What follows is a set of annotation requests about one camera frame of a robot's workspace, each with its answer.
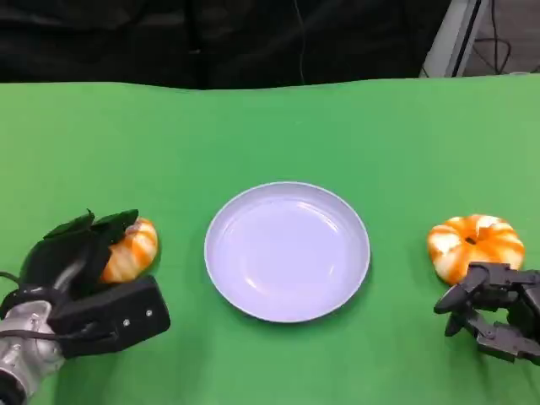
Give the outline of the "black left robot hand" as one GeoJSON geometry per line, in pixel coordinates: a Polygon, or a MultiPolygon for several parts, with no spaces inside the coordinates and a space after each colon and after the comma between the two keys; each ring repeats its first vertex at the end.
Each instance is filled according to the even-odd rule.
{"type": "Polygon", "coordinates": [[[20,272],[20,285],[82,299],[105,290],[100,281],[111,259],[111,247],[135,224],[138,210],[97,219],[87,211],[49,231],[30,250],[20,272]]]}

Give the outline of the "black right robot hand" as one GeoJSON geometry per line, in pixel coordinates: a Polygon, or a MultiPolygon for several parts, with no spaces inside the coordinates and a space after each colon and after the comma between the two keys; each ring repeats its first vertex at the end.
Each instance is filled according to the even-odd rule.
{"type": "Polygon", "coordinates": [[[513,362],[539,365],[539,271],[517,271],[507,263],[472,262],[467,275],[436,302],[434,313],[448,313],[445,335],[462,329],[478,350],[513,362]]]}

